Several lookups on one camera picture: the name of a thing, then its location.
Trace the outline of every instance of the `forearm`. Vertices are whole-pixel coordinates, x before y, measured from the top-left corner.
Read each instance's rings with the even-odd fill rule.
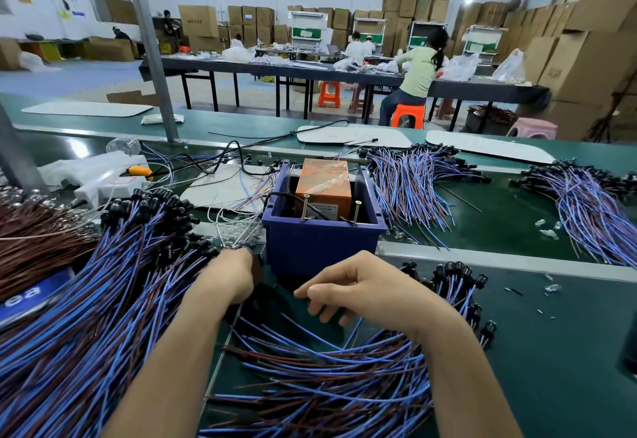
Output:
[[[521,437],[473,330],[443,305],[446,309],[430,316],[430,327],[418,336],[429,367],[440,436]]]
[[[195,436],[219,324],[232,298],[222,286],[186,292],[103,437]]]

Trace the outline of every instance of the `screw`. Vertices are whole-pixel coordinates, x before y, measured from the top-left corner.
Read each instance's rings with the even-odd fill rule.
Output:
[[[303,202],[303,213],[301,214],[301,220],[305,220],[307,218],[305,214],[308,211],[308,200],[310,199],[310,196],[305,193],[305,195],[303,195],[303,198],[305,199],[305,201]]]
[[[358,220],[358,210],[361,208],[362,201],[356,200],[354,202],[356,204],[356,208],[354,209],[354,223]]]

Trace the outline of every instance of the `purple plastic bin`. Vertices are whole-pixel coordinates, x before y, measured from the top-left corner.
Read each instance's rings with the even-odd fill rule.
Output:
[[[282,165],[275,192],[289,193],[291,181],[298,181],[298,176],[288,174],[288,168],[288,163]],[[314,277],[328,265],[361,250],[374,253],[378,237],[387,231],[365,167],[359,169],[352,193],[352,202],[362,201],[359,221],[365,223],[353,225],[344,221],[281,217],[286,200],[289,199],[270,196],[262,218],[266,228],[267,263],[275,275]]]

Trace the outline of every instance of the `right hand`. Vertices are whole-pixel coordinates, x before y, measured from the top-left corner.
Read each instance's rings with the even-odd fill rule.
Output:
[[[426,323],[434,325],[441,315],[460,317],[440,296],[366,251],[326,267],[294,291],[294,296],[310,299],[308,312],[313,316],[324,306],[321,322],[328,322],[344,307],[341,326],[358,315],[383,329],[400,331],[412,340],[418,339]]]

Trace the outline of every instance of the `black hair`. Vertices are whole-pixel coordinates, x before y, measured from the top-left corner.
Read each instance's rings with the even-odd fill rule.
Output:
[[[428,38],[427,46],[436,50],[436,54],[431,57],[431,62],[436,66],[436,71],[442,67],[445,61],[445,47],[449,42],[449,34],[441,28],[436,29]]]

